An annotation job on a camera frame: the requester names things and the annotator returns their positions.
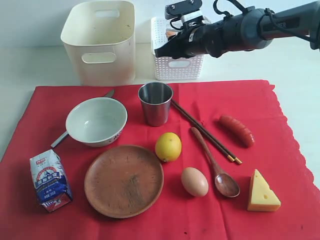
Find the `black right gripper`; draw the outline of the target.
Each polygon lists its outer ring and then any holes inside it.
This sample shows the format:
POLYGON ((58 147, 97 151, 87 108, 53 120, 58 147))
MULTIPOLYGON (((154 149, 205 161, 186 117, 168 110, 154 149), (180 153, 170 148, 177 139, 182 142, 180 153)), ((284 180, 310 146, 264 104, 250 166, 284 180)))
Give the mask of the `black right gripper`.
POLYGON ((172 36, 163 46, 154 50, 157 58, 192 58, 197 55, 213 55, 213 25, 204 24, 183 30, 172 36))

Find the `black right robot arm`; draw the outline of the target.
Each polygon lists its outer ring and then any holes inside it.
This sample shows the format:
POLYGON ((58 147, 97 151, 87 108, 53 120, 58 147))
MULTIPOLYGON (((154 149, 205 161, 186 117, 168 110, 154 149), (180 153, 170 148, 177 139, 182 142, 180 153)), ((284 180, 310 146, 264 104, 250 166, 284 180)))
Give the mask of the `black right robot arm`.
POLYGON ((193 58, 210 55, 219 58, 227 52, 250 52, 266 48, 273 39, 297 37, 310 43, 312 50, 320 48, 320 2, 314 1, 281 12, 270 8, 244 7, 237 0, 231 3, 240 10, 233 15, 221 11, 213 2, 213 10, 223 19, 214 23, 201 13, 202 1, 183 0, 165 7, 165 19, 171 24, 181 21, 177 34, 155 49, 155 56, 193 58))

